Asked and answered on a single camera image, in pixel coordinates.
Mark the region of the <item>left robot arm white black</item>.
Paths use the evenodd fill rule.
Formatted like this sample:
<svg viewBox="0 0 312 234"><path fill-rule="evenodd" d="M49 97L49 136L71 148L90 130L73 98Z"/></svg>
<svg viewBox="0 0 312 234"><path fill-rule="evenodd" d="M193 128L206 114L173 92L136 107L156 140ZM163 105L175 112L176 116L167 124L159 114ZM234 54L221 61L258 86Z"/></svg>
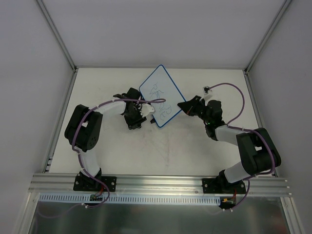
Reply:
<svg viewBox="0 0 312 234"><path fill-rule="evenodd" d="M141 98L141 93L130 88L127 93L116 94L113 99L89 108L82 104L75 107L64 136L72 149L79 153L78 159L82 164L81 174L85 176L85 185L90 190L101 187L101 168L95 153L103 121L117 115L124 116L128 129L141 128L147 116L155 111L151 103Z"/></svg>

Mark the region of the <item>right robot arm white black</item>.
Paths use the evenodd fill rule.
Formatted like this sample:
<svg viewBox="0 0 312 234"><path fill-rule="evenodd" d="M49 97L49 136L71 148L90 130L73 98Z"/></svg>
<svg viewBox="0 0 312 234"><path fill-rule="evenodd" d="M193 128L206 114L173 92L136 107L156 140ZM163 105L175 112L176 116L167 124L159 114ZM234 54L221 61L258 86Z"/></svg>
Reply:
<svg viewBox="0 0 312 234"><path fill-rule="evenodd" d="M210 182L203 183L204 193L234 193L243 180L265 172L272 173L281 165L280 154L265 128L244 130L227 126L222 119L221 102L208 103L199 97L178 103L178 107L188 116L197 116L205 125L206 134L215 141L227 142L238 147L240 161L222 170Z"/></svg>

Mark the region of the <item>blue framed whiteboard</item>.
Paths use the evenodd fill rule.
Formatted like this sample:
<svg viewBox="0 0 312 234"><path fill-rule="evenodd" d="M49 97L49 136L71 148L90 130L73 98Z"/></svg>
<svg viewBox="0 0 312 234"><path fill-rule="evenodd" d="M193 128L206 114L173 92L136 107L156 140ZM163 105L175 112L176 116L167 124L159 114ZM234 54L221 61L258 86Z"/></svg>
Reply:
<svg viewBox="0 0 312 234"><path fill-rule="evenodd" d="M185 102L183 94L171 78L168 71L159 65L139 86L139 91L145 100L163 98L162 103L153 103L155 109L153 117L159 128L164 127L169 121L181 112L178 103Z"/></svg>

